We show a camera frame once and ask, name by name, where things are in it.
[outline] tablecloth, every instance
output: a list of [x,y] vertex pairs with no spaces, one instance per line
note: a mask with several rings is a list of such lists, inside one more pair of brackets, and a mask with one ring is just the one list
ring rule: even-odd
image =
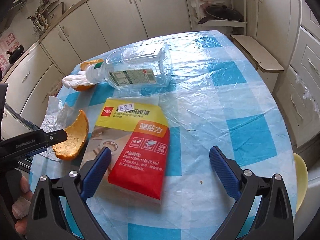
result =
[[[157,41],[167,42],[170,49],[173,73],[168,87],[115,90],[100,83],[83,92],[63,87],[58,94],[63,103],[74,108],[68,123],[83,109],[89,132],[109,97],[158,95],[168,119],[170,150],[161,204],[124,194],[106,182],[88,199],[89,208],[109,237],[210,239],[234,203],[210,167],[208,153],[213,145],[257,176],[281,174],[295,215],[297,184],[289,136],[273,97],[250,62],[218,31],[173,34],[127,47]],[[111,52],[94,59],[105,59]],[[72,73],[79,70],[77,65]],[[80,163],[81,157],[59,163],[35,156],[31,189],[40,175],[57,178]],[[259,201],[256,197],[241,235],[249,230]],[[79,235],[65,201],[63,205]]]

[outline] plastic bottle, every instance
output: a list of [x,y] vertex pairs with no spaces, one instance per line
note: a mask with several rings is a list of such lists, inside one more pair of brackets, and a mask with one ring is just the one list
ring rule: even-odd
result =
[[104,62],[89,66],[86,78],[93,84],[108,82],[117,89],[166,87],[171,73],[169,48],[167,43],[161,42],[118,49]]

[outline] metal bolt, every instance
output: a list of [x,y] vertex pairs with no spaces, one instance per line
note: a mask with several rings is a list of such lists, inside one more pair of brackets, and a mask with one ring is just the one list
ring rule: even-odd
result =
[[42,175],[41,177],[40,177],[40,181],[45,181],[47,179],[47,176],[46,175]]
[[281,179],[282,179],[282,177],[281,177],[281,175],[280,175],[280,174],[276,174],[276,175],[275,175],[275,179],[276,179],[276,180],[281,180]]
[[245,176],[250,177],[250,176],[252,175],[252,171],[250,171],[250,170],[244,170],[244,171],[243,171],[243,174],[244,174]]
[[77,171],[70,171],[69,172],[69,176],[72,177],[72,178],[76,177],[77,175],[78,175]]

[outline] green label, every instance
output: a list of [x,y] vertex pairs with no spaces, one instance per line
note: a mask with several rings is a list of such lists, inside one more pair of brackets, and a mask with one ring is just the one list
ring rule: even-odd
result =
[[93,69],[101,68],[102,63],[103,63],[103,62],[99,62],[99,63],[97,63],[97,64],[94,66],[94,68],[93,68]]

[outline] pan handle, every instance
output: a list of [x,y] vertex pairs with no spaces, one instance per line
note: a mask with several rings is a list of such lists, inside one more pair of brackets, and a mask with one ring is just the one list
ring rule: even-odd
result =
[[206,22],[209,21],[209,20],[210,20],[210,18],[209,18],[208,16],[203,17],[200,21],[198,21],[198,24],[204,24],[204,23],[206,23]]

